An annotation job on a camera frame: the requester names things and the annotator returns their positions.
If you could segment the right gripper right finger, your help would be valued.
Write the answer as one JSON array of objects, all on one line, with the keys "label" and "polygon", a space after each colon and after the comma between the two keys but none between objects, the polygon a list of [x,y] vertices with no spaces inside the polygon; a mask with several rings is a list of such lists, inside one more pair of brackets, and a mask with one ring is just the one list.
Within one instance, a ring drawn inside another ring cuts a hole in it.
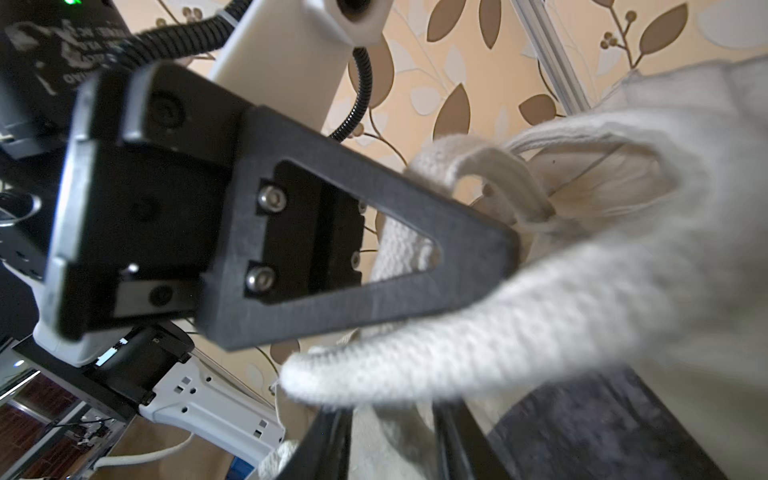
[{"label": "right gripper right finger", "polygon": [[434,403],[432,412],[439,479],[511,479],[462,400]]}]

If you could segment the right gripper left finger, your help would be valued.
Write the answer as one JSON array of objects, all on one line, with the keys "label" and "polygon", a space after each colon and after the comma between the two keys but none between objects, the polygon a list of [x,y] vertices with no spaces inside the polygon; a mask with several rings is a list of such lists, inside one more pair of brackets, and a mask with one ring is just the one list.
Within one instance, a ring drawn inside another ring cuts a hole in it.
[{"label": "right gripper left finger", "polygon": [[353,411],[321,410],[277,480],[346,480]]}]

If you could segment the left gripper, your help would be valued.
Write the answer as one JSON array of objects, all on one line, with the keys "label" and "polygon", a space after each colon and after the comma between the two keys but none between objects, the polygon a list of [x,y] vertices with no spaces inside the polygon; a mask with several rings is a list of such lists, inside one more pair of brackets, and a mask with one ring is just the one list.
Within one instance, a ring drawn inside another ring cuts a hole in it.
[{"label": "left gripper", "polygon": [[79,88],[40,318],[58,335],[195,312],[249,103],[172,62]]}]

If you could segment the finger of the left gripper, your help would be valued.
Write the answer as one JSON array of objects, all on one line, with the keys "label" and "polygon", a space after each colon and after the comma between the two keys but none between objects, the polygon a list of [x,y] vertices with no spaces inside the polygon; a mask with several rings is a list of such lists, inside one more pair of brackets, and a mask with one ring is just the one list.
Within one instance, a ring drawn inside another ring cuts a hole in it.
[{"label": "finger of the left gripper", "polygon": [[[437,251],[433,266],[364,275],[376,254],[368,211]],[[200,331],[233,351],[445,313],[486,297],[518,265],[507,227],[266,107],[237,138]]]}]

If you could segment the cream canvas grocery bag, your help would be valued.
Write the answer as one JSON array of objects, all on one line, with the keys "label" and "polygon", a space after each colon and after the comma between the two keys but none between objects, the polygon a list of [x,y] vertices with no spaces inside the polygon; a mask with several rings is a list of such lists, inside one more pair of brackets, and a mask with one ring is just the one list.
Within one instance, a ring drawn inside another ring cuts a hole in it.
[{"label": "cream canvas grocery bag", "polygon": [[[598,230],[561,217],[520,153],[617,141],[625,204]],[[522,270],[458,312],[296,354],[280,384],[318,406],[387,405],[561,379],[639,358],[652,389],[731,479],[767,475],[767,61],[627,79],[596,109],[502,147],[454,136],[408,174],[441,193],[487,179],[535,242]]]}]

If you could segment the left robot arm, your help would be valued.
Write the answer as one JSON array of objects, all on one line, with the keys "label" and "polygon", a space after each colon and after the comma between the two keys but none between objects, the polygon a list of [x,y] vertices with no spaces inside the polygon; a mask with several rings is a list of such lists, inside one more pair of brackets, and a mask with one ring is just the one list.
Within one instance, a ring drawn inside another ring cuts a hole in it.
[{"label": "left robot arm", "polygon": [[1,261],[59,336],[192,315],[228,350],[430,316],[514,232],[321,132],[387,1],[232,1],[131,34],[110,1],[1,5]]}]

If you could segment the white power strip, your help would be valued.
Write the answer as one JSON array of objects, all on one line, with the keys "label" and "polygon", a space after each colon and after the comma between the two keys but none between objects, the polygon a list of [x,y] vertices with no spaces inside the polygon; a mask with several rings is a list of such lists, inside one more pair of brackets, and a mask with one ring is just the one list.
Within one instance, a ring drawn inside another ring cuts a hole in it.
[{"label": "white power strip", "polygon": [[186,430],[253,467],[286,439],[276,411],[246,395],[192,357],[175,364],[140,405],[153,423]]}]

